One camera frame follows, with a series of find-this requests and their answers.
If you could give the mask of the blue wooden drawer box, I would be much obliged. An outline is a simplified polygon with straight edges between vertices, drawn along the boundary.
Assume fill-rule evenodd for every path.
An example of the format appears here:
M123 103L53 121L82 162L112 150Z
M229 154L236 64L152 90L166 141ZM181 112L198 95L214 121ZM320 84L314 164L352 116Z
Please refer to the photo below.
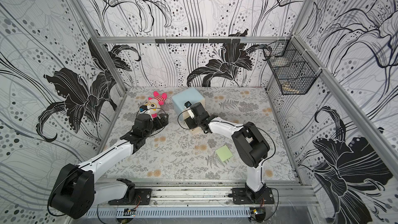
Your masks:
M188 111L188 109L198 102L205 107L205 98L196 90L196 88L190 87L172 96L172 102L178 117L178 123L184 129L190 129L191 134L199 133L201 129L199 127L194 128L193 114L191 111Z

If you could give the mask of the green sticky note pad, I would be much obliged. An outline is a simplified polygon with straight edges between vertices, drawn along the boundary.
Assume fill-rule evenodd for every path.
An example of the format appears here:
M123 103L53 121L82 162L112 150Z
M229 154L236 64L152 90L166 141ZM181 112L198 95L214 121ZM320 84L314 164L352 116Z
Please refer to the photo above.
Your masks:
M233 157L233 154L227 145L218 148L216 150L216 154L221 162L226 162L227 160Z

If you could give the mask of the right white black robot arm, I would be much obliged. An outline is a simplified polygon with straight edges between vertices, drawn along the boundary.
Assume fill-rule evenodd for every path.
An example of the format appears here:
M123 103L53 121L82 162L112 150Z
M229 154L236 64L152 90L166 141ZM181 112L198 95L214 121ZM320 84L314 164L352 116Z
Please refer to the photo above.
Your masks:
M251 202L259 200L265 192L262 165L270 151L261 130L252 122L238 125L210 115L200 102L187 101L184 106L189 114L184 120L189 129L201 128L204 133L218 134L233 141L241 161L247 166L246 198Z

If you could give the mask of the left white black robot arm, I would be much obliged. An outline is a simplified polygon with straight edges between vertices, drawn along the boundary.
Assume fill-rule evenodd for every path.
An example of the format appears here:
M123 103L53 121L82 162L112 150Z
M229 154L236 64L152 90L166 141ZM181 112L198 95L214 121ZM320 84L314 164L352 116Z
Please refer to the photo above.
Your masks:
M135 183L126 178L110 183L99 183L98 180L120 161L138 152L149 137L160 133L168 123L167 113L155 118L139 114L131 130L113 146L80 164L65 165L48 198L47 208L56 209L61 216L79 219L92 206L103 203L137 207L148 205L151 189L136 189Z

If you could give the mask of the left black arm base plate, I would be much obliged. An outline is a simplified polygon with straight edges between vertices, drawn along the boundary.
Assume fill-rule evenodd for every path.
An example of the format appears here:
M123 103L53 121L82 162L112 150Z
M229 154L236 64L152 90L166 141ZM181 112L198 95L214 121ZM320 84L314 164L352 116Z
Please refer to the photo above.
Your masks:
M109 205L149 205L151 199L152 189L150 188L131 188L128 189L126 194L117 200L111 200Z

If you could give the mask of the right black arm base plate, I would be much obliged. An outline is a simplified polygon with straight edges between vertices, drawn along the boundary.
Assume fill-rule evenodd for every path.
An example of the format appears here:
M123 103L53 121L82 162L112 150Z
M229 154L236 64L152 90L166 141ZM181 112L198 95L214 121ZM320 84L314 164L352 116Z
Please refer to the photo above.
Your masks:
M249 188L232 188L232 192L228 194L229 198L233 199L236 205L245 204L265 204L271 205L275 203L272 190L268 187L263 187L258 192L253 192Z

